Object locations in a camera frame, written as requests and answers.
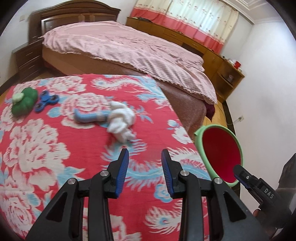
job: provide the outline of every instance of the white wall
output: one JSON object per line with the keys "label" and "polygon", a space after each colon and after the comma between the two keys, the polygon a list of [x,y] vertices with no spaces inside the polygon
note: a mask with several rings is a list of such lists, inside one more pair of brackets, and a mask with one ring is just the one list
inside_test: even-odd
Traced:
{"label": "white wall", "polygon": [[230,59],[237,59],[242,51],[242,47],[252,30],[253,24],[247,20],[242,14],[239,14],[237,23],[232,30],[231,35],[227,39],[221,55]]}
{"label": "white wall", "polygon": [[[11,52],[20,45],[28,42],[28,17],[33,11],[65,2],[65,0],[28,0],[13,16],[0,37],[0,85],[17,72],[14,56]],[[100,0],[111,7],[121,9],[118,22],[125,24],[136,3],[136,0]]]}
{"label": "white wall", "polygon": [[[245,168],[274,189],[284,164],[296,152],[296,41],[284,22],[254,25],[238,57],[245,78],[227,99]],[[257,202],[245,188],[241,199]]]}

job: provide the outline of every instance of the wooden headboard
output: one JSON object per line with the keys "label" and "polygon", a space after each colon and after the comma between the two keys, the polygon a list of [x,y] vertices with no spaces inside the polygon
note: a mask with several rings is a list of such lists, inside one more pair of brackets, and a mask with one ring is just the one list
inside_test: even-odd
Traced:
{"label": "wooden headboard", "polygon": [[72,0],[41,9],[30,15],[29,43],[49,30],[78,22],[116,21],[120,9],[95,0]]}

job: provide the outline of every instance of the blue fidget spinner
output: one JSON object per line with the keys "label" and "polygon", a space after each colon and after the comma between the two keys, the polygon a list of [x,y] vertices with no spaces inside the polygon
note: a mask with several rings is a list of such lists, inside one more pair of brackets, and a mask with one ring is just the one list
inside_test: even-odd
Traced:
{"label": "blue fidget spinner", "polygon": [[39,97],[40,102],[38,102],[34,108],[36,113],[41,112],[48,104],[56,104],[57,102],[59,102],[59,96],[49,95],[49,92],[47,90],[42,91]]}

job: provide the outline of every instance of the red cup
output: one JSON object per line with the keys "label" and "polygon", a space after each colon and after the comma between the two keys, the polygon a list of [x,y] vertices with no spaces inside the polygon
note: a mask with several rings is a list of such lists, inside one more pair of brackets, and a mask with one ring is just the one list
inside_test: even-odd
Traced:
{"label": "red cup", "polygon": [[236,61],[235,64],[234,64],[234,67],[236,69],[238,69],[240,66],[241,66],[241,63]]}

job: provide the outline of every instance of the green trash can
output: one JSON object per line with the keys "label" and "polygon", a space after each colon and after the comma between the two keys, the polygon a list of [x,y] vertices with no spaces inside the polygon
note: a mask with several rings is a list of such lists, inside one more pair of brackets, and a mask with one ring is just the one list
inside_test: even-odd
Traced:
{"label": "green trash can", "polygon": [[236,136],[221,125],[202,126],[195,133],[195,146],[212,179],[220,177],[228,186],[239,181],[233,167],[243,166],[242,149]]}

